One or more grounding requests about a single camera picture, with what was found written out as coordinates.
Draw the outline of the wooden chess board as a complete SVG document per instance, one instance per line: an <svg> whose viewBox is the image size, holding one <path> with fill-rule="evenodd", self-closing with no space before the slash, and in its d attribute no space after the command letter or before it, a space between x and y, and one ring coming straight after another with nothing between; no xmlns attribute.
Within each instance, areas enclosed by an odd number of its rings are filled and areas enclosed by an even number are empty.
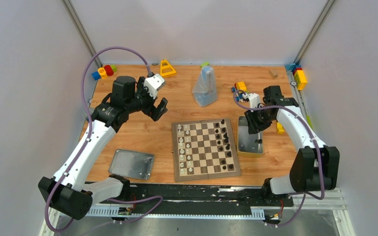
<svg viewBox="0 0 378 236"><path fill-rule="evenodd" d="M241 175L230 119L171 124L176 182Z"/></svg>

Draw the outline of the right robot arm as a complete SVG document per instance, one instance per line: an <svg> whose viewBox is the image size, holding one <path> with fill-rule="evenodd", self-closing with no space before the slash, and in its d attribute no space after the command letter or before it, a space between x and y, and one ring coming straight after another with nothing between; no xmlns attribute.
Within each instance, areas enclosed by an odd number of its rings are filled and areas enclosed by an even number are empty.
<svg viewBox="0 0 378 236"><path fill-rule="evenodd" d="M266 180L261 198L267 205L274 205L281 194L321 191L337 185L340 153L328 146L312 130L301 114L299 104L293 97L285 97L280 86L264 88L263 106L249 108L244 115L249 134L257 134L269 128L272 122L280 123L297 150L289 174Z"/></svg>

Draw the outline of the silver metal tin box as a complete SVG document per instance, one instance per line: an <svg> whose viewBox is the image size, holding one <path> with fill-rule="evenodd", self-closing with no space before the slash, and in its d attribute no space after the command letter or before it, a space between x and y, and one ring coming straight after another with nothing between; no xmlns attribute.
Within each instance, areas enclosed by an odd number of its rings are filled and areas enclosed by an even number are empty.
<svg viewBox="0 0 378 236"><path fill-rule="evenodd" d="M237 153L248 157L260 157L264 153L263 132L249 134L247 119L239 116L237 125Z"/></svg>

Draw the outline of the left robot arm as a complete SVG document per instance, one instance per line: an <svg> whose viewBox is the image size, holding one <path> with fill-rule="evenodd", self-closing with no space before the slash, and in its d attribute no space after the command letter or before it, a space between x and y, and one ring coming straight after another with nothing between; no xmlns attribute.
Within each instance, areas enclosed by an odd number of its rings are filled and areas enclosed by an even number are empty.
<svg viewBox="0 0 378 236"><path fill-rule="evenodd" d="M43 177L38 188L49 207L73 218L82 219L90 208L102 201L114 198L126 203L131 197L129 180L111 174L99 182L86 183L87 176L99 155L128 121L129 115L142 112L157 121L167 112L167 99L158 106L154 103L158 91L165 86L159 74L136 80L131 76L119 76L113 82L112 91L94 109L85 135L79 141L68 160L53 177Z"/></svg>

